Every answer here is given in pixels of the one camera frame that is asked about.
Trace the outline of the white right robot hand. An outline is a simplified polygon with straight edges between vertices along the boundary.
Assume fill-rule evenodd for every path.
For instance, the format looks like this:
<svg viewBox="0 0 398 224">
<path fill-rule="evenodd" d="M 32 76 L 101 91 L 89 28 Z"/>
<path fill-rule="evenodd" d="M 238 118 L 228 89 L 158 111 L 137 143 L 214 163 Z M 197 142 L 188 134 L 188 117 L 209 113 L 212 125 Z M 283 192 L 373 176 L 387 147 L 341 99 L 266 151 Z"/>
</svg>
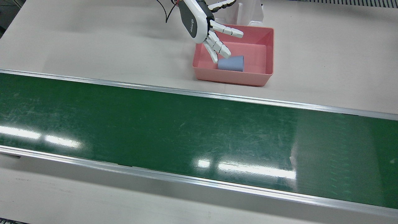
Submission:
<svg viewBox="0 0 398 224">
<path fill-rule="evenodd" d="M 218 63 L 218 55 L 231 57 L 229 48 L 219 39 L 217 32 L 233 37 L 242 38 L 244 33 L 238 29 L 219 24 L 215 21 L 214 13 L 220 9 L 232 6 L 235 0 L 223 0 L 208 5 L 204 0 L 175 0 L 179 8 L 182 23 L 192 40 L 203 44 L 213 63 Z"/>
</svg>

